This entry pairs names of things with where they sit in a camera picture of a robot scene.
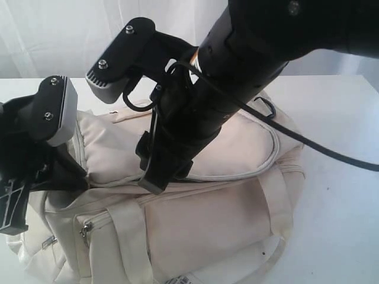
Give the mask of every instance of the white duffel bag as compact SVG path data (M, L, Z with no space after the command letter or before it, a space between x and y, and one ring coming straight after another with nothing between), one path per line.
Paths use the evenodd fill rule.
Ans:
M249 105L269 111L260 99ZM276 248L251 250L260 263L233 281L254 283L274 265L303 187L302 145L240 111L194 159L188 180L156 196L137 185L143 172L135 148L150 118L127 108L99 117L78 112L68 149L90 189L31 194L30 229L8 237L28 273L48 283L201 283L196 271L237 261L272 235ZM296 130L280 109L274 120Z

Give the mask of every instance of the zipper pull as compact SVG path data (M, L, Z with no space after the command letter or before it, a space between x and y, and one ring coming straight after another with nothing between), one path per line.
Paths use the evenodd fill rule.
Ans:
M42 243L42 249L43 250L47 249L48 246L55 244L57 241L58 239L55 237L55 235L52 235L50 238L48 238L46 241Z
M88 222L88 223L84 223L83 228L80 230L80 234L81 234L83 241L84 241L87 248L89 248L87 234L92 231L92 227L93 227L92 223Z

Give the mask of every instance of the white table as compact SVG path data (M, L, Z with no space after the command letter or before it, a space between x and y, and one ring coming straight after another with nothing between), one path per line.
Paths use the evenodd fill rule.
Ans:
M0 79L0 101L35 93L40 81ZM117 108L97 100L83 79L73 83L79 109ZM147 97L153 86L143 82L131 98ZM362 76L282 76L266 91L308 138L379 163L379 94ZM293 236L264 283L379 283L379 174L308 148L303 165L307 180ZM1 237L2 283L36 283L20 271Z

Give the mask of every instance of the black power cord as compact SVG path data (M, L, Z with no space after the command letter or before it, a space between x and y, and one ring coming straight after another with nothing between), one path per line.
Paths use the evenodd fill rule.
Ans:
M350 158L348 156L344 156L342 154L339 154L335 151L332 151L328 148L325 148L323 146L321 146L320 144L317 144L315 143L314 141L312 140L309 140L308 138L300 135L299 133L296 133L296 132L293 132L292 130L289 130L288 128L280 125L279 123L273 121L272 119L270 118L267 118L266 116L262 115L260 112L256 111L255 109L247 106L246 104L244 104L243 102L239 101L238 99L236 99L234 96L224 92L223 90L221 90L220 88L218 88L213 82L211 82L211 80L209 80L208 78L206 78L198 69L196 69L194 66L190 65L189 63L187 62L182 62L182 61L177 61L175 63L173 63L170 68L167 70L167 73L168 74L171 74L172 71L174 71L174 69L177 67L177 66L182 66L186 69L188 69L189 71L191 71L193 74L195 74L197 77L199 77L199 79L201 79L202 81L204 81L204 83L206 83L211 89L213 89L214 91L216 91L217 93L223 95L224 97L226 97L227 99L229 99L232 103L234 103L235 105L237 105L239 108L243 109L244 111L250 113L251 115L253 115L254 117L256 117L257 119L261 120L262 122L264 122L265 124L271 126L272 128L278 130L279 132L282 132L283 134L311 147L312 149L320 152L321 154L324 154L326 156L329 156L333 159L336 159L340 162L343 162L343 163L346 163L346 164L351 164L353 166L356 166L356 167L360 167L362 169L366 169L366 170L371 170L373 172L379 172L379 164L373 164L373 163L368 163L368 162L363 162L363 161L360 161L360 160L357 160L357 159L353 159L353 158Z

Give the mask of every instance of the white curtain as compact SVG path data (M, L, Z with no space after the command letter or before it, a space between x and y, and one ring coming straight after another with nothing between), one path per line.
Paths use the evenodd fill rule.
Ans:
M227 0L0 0L0 78L84 77L134 17L200 44ZM315 51L283 75L363 74L377 89L379 62Z

